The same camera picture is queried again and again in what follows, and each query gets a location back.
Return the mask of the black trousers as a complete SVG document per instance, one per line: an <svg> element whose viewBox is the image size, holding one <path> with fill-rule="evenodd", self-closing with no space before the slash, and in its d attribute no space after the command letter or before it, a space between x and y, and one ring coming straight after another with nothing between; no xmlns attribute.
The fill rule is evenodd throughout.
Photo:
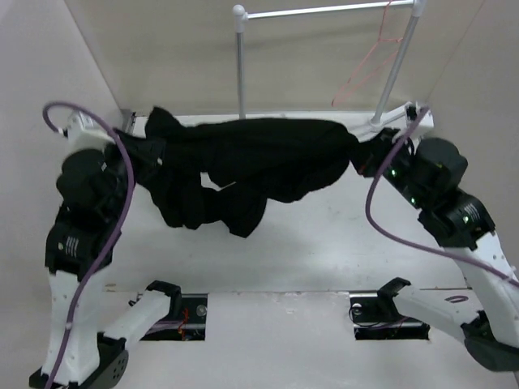
<svg viewBox="0 0 519 389"><path fill-rule="evenodd" d="M335 183L354 167L352 151L360 141L329 120L253 118L187 126L160 107L137 138L166 142L162 174L137 183L169 227L194 230L221 222L238 237L252 234L268 201L297 202Z"/></svg>

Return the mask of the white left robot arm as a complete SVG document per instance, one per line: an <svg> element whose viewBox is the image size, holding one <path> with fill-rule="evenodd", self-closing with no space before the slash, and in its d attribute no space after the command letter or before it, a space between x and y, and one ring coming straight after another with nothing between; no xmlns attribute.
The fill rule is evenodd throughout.
<svg viewBox="0 0 519 389"><path fill-rule="evenodd" d="M153 281L106 329L98 327L101 296L138 173L157 169L162 146L133 139L86 147L62 163L62 205L45 244L51 288L49 346L31 388L114 388L129 349L160 320L182 313L181 289Z"/></svg>

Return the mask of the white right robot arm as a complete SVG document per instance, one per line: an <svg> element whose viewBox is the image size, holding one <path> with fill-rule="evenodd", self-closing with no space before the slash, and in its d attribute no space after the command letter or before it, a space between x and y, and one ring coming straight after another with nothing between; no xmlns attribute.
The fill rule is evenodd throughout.
<svg viewBox="0 0 519 389"><path fill-rule="evenodd" d="M518 278L489 212L459 187L467 159L446 139L428 138L413 149L395 141L396 134L395 129L383 129L355 146L351 161L359 175L375 181L385 178L419 211L419 224L438 245L427 252L454 261L482 308L456 308L397 277L378 290L378 315L388 321L420 320L464 344L487 370L516 372Z"/></svg>

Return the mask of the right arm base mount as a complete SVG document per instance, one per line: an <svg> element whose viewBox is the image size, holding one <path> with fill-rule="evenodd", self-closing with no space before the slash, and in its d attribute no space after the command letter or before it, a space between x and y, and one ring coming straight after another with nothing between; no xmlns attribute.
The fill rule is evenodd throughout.
<svg viewBox="0 0 519 389"><path fill-rule="evenodd" d="M398 314L377 292L351 293L348 315L360 340L429 340L431 327Z"/></svg>

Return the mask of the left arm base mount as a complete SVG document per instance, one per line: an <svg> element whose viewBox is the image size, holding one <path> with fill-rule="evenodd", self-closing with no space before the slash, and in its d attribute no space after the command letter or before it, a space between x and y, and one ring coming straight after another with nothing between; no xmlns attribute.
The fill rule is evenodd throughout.
<svg viewBox="0 0 519 389"><path fill-rule="evenodd" d="M204 341L208 317L206 293L183 294L177 315L168 314L155 323L142 341Z"/></svg>

